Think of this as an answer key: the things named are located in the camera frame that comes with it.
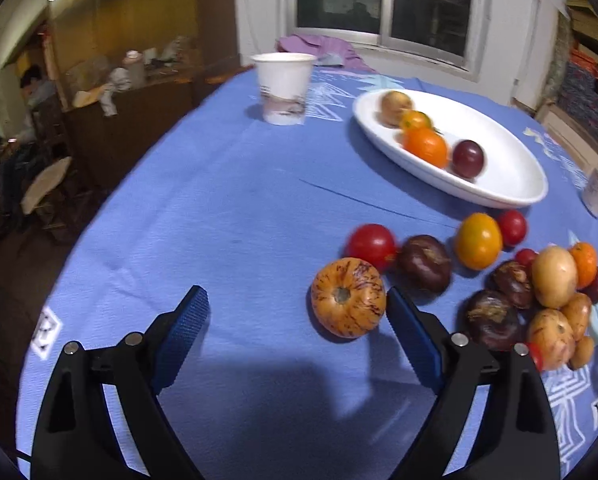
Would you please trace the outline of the dark purple mangosteen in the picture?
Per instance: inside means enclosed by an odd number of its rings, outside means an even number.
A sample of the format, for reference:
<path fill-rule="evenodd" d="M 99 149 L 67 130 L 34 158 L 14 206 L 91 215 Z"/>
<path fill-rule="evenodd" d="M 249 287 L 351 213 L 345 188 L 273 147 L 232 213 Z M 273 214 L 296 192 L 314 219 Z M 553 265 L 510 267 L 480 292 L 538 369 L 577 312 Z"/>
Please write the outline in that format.
<path fill-rule="evenodd" d="M 509 351 L 519 341 L 518 314 L 500 292 L 492 289 L 476 292 L 468 299 L 463 318 L 470 338 L 490 350 Z"/>
<path fill-rule="evenodd" d="M 491 282 L 517 309 L 526 310 L 533 300 L 532 284 L 527 270 L 516 260 L 507 260 L 491 273 Z"/>
<path fill-rule="evenodd" d="M 397 267 L 414 287 L 443 294 L 451 284 L 452 260 L 445 246 L 430 235 L 414 235 L 401 246 Z"/>

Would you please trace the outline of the speckled orange striped fruit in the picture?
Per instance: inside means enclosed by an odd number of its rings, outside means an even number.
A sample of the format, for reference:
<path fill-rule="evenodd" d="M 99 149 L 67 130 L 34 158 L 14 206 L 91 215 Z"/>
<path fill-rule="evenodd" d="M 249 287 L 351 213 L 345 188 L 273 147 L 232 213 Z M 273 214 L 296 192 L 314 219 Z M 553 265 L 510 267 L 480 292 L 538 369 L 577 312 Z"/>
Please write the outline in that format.
<path fill-rule="evenodd" d="M 342 339 L 357 339 L 379 325 L 386 312 L 387 292 L 375 266 L 347 257 L 316 273 L 310 302 L 325 330 Z"/>

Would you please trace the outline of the yellow orange tomato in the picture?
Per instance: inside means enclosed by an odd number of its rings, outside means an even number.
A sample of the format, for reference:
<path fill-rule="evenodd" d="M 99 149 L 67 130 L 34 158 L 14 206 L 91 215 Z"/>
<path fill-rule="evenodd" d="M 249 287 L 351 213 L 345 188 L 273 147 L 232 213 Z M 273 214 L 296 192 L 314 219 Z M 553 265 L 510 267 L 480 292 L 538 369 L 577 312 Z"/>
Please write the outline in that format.
<path fill-rule="evenodd" d="M 470 214 L 454 236 L 454 252 L 466 268 L 482 271 L 493 264 L 503 249 L 497 222 L 483 212 Z"/>

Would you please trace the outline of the speckled tan fruit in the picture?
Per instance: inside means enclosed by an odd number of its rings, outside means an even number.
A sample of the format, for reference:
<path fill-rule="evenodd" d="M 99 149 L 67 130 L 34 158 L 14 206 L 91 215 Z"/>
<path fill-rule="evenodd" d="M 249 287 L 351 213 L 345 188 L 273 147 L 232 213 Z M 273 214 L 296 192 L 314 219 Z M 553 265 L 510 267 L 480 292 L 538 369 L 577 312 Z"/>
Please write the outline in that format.
<path fill-rule="evenodd" d="M 572 327 L 559 310 L 538 311 L 529 324 L 527 337 L 540 353 L 543 370 L 558 370 L 576 350 Z"/>

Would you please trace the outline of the tan pear fruit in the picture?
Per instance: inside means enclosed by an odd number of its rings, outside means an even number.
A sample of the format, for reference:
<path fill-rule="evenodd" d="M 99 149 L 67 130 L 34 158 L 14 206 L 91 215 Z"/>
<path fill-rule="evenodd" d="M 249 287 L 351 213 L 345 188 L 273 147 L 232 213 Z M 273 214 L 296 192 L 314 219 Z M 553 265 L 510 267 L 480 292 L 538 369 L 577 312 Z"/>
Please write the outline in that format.
<path fill-rule="evenodd" d="M 546 308 L 560 309 L 576 292 L 576 262 L 568 250 L 550 245 L 534 259 L 531 278 L 538 302 Z"/>

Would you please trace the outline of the red cherry tomato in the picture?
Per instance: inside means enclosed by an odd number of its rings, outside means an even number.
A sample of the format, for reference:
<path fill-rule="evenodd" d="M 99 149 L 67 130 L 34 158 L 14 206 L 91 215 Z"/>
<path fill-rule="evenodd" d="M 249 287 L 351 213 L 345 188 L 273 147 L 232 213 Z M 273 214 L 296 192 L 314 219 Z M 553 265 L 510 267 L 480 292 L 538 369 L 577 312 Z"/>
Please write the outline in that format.
<path fill-rule="evenodd" d="M 506 247 L 519 245 L 527 236 L 526 218 L 517 210 L 505 210 L 497 217 L 497 224 Z"/>

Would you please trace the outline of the small tan fruit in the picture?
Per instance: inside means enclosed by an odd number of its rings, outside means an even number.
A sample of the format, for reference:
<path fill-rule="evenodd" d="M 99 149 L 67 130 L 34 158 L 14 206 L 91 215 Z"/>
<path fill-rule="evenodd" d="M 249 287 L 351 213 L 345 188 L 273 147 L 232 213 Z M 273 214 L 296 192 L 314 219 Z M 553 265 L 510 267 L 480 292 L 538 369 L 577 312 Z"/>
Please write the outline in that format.
<path fill-rule="evenodd" d="M 588 364 L 594 354 L 595 343 L 591 336 L 584 335 L 577 343 L 569 361 L 572 370 L 579 370 Z"/>

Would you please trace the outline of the large dark red plum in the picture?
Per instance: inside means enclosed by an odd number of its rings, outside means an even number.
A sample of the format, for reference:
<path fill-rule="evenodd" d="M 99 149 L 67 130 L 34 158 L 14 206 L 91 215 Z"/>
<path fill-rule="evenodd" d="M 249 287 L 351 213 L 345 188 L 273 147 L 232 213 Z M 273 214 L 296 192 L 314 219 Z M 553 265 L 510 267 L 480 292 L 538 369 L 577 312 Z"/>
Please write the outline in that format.
<path fill-rule="evenodd" d="M 582 289 L 582 292 L 588 298 L 590 298 L 592 304 L 598 304 L 598 268 L 591 283 L 584 287 L 584 289 Z"/>

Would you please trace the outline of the small orange mandarin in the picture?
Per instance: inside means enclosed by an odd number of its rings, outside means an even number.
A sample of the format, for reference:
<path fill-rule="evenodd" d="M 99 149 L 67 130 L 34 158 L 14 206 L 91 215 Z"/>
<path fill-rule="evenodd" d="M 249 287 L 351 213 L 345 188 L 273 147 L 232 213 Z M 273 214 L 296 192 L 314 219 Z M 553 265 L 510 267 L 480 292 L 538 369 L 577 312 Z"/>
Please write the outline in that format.
<path fill-rule="evenodd" d="M 444 169 L 449 161 L 449 146 L 441 134 L 431 128 L 414 128 L 404 134 L 403 148 L 437 168 Z"/>

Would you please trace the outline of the glossy orange persimmon tomato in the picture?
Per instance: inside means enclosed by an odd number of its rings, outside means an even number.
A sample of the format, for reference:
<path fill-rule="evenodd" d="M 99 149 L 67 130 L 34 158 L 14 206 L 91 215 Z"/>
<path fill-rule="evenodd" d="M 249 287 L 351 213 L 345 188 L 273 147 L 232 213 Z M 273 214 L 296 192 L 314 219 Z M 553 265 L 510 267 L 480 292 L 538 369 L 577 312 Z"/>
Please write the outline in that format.
<path fill-rule="evenodd" d="M 590 322 L 592 310 L 590 297 L 583 292 L 576 292 L 560 310 L 572 328 L 574 340 L 580 341 Z"/>

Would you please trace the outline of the large orange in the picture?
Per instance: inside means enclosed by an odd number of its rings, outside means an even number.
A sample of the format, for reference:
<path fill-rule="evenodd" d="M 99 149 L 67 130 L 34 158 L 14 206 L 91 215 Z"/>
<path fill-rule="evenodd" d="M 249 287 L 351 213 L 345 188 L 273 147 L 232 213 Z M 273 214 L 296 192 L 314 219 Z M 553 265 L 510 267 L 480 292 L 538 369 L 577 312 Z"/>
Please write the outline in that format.
<path fill-rule="evenodd" d="M 598 255 L 593 245 L 587 242 L 576 242 L 569 249 L 576 264 L 578 274 L 577 289 L 584 289 L 592 284 L 598 267 Z"/>

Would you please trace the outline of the white paper cup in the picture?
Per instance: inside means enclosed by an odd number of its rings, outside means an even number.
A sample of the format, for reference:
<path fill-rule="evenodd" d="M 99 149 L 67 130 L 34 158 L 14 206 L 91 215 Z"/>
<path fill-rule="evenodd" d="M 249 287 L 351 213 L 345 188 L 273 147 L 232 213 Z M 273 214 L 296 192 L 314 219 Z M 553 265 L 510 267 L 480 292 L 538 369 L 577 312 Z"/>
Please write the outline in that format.
<path fill-rule="evenodd" d="M 316 57 L 269 52 L 252 55 L 251 60 L 256 66 L 263 119 L 275 126 L 302 125 Z"/>

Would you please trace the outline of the seated person in background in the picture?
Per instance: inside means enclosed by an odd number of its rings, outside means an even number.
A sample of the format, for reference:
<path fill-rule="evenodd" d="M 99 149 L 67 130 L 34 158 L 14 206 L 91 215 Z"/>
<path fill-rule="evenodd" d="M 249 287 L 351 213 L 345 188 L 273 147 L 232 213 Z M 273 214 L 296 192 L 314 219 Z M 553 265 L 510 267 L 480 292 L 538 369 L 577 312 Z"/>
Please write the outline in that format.
<path fill-rule="evenodd" d="M 38 64 L 32 64 L 20 77 L 19 88 L 22 90 L 22 97 L 27 111 L 16 140 L 20 144 L 27 144 L 36 140 L 34 124 L 32 123 L 32 110 L 42 102 L 55 96 L 56 84 L 44 75 Z"/>

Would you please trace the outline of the wooden cabinet with glass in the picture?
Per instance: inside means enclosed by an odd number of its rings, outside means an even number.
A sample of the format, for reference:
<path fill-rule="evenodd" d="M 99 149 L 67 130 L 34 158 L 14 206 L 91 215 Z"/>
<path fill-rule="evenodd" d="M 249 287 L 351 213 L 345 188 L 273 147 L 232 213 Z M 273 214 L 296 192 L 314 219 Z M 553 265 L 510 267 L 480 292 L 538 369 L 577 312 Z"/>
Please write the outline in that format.
<path fill-rule="evenodd" d="M 236 0 L 53 0 L 48 11 L 68 99 L 104 84 L 130 51 L 150 78 L 158 64 L 213 75 L 239 62 Z"/>

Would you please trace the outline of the shelf with stacked boxes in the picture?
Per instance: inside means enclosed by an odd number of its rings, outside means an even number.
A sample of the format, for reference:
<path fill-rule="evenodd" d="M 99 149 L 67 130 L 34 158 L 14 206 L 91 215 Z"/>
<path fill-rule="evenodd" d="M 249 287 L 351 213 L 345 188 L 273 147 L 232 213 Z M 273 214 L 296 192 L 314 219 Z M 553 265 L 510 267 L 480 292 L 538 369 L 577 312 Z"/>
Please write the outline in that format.
<path fill-rule="evenodd" d="M 587 174 L 598 166 L 598 13 L 567 0 L 535 120 Z"/>

